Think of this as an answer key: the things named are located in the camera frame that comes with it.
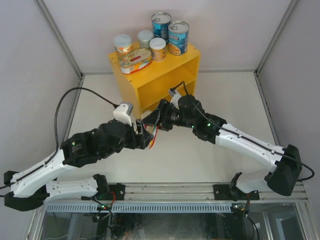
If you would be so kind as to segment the oval fish tin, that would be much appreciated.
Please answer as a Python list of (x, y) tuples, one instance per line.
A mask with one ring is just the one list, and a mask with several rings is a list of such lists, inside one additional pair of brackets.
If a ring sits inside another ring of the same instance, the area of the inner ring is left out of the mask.
[(119, 66), (123, 74), (130, 75), (148, 67), (152, 60), (151, 50), (141, 48), (125, 55), (119, 61)]
[[(150, 114), (152, 113), (151, 110), (146, 110), (144, 111), (141, 116), (140, 116), (140, 119), (143, 121), (147, 116), (149, 116)], [(148, 133), (152, 134), (153, 136), (153, 139), (149, 142), (148, 146), (147, 146), (147, 150), (150, 150), (155, 142), (156, 142), (156, 138), (157, 138), (157, 134), (158, 134), (158, 127), (157, 126), (154, 126), (154, 125), (147, 125), (144, 123), (144, 127), (145, 129), (147, 130)]]

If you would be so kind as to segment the orange can with white lid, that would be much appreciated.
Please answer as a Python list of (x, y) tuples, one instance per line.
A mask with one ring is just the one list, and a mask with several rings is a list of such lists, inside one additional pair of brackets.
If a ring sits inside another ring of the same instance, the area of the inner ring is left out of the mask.
[(133, 51), (132, 38), (127, 34), (119, 34), (113, 38), (117, 58), (120, 60)]

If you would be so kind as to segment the green label can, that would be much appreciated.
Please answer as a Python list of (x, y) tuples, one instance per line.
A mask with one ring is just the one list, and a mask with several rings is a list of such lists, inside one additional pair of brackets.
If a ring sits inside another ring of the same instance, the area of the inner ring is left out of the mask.
[(137, 38), (141, 49), (149, 49), (150, 41), (154, 38), (154, 33), (150, 30), (142, 30), (138, 33)]

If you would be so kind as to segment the blue soup can with noodles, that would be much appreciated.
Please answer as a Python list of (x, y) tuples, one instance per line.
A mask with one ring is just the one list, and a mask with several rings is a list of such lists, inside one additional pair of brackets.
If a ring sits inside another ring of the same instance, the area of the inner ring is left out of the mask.
[(185, 21), (174, 21), (168, 26), (168, 49), (174, 56), (188, 51), (189, 25)]

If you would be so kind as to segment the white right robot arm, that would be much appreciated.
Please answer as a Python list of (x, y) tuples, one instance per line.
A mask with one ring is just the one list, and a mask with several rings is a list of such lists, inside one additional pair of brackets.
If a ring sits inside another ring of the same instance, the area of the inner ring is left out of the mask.
[(170, 131), (173, 126), (191, 128), (198, 139), (234, 150), (263, 166), (262, 170), (235, 174), (229, 192), (237, 200), (265, 188), (282, 196), (291, 196), (303, 169), (296, 146), (272, 145), (245, 134), (225, 119), (205, 112), (193, 95), (181, 96), (175, 103), (162, 99), (157, 108), (142, 120), (144, 124), (163, 131)]

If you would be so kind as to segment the orange label can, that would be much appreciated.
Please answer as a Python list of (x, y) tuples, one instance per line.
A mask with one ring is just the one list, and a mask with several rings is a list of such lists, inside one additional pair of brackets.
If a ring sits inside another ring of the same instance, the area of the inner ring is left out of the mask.
[(153, 38), (149, 42), (152, 60), (161, 62), (166, 58), (166, 41), (160, 37)]

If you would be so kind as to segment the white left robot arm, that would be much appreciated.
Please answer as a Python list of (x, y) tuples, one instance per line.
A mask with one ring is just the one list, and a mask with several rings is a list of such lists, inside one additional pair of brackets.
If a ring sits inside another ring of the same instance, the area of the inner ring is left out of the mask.
[(139, 120), (136, 127), (113, 119), (98, 128), (76, 133), (57, 151), (29, 169), (7, 171), (3, 180), (10, 191), (4, 195), (4, 205), (26, 212), (58, 199), (104, 200), (110, 193), (105, 175), (95, 174), (89, 179), (69, 182), (57, 178), (67, 171), (95, 164), (124, 148), (144, 150), (153, 139), (154, 135)]

